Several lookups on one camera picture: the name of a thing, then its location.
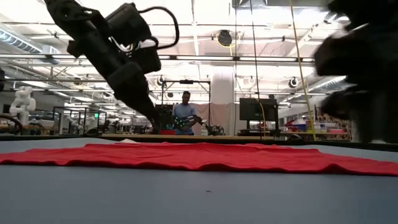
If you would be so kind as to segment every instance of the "gray table surface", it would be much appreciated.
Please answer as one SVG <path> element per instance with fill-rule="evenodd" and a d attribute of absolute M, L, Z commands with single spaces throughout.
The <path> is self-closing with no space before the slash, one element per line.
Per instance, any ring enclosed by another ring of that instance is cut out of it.
<path fill-rule="evenodd" d="M 0 152 L 112 143 L 0 142 Z M 301 146 L 398 162 L 398 153 Z M 0 166 L 0 223 L 398 223 L 398 178 Z"/>

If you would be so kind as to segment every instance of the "man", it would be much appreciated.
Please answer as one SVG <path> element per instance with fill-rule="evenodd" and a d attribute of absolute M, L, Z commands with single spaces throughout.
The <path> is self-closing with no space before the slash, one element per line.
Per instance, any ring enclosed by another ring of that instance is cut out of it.
<path fill-rule="evenodd" d="M 173 109 L 173 116 L 178 116 L 179 118 L 186 119 L 187 116 L 195 115 L 195 109 L 188 102 L 191 98 L 191 93 L 185 91 L 182 94 L 182 103 L 176 105 Z M 178 129 L 176 134 L 178 135 L 193 135 L 192 126 L 196 124 L 196 121 L 189 121 L 186 119 L 185 126 Z"/>

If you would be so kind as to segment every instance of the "blue shirt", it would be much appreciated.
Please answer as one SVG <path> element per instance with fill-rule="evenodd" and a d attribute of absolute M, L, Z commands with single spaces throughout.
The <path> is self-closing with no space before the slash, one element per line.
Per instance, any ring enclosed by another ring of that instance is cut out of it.
<path fill-rule="evenodd" d="M 173 109 L 173 116 L 178 116 L 179 118 L 185 118 L 187 116 L 192 116 L 195 115 L 195 109 L 191 105 L 184 105 L 184 104 L 178 104 L 174 107 Z M 188 129 L 188 131 L 181 131 L 181 130 L 176 130 L 176 134 L 182 134 L 182 135 L 189 135 L 193 134 L 192 127 Z"/>

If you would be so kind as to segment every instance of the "computer monitor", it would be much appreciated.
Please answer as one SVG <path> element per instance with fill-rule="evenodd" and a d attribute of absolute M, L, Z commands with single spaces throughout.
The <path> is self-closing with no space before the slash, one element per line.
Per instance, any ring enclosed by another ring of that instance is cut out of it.
<path fill-rule="evenodd" d="M 278 120 L 278 102 L 275 99 L 260 99 L 266 121 Z M 241 121 L 264 120 L 259 102 L 254 98 L 239 99 L 239 119 Z"/>

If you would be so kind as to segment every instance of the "red cloth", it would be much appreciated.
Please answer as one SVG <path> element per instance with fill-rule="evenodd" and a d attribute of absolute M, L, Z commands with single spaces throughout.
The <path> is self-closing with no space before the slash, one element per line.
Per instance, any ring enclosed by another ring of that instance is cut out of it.
<path fill-rule="evenodd" d="M 0 164 L 398 176 L 398 163 L 259 144 L 87 144 L 0 154 Z"/>

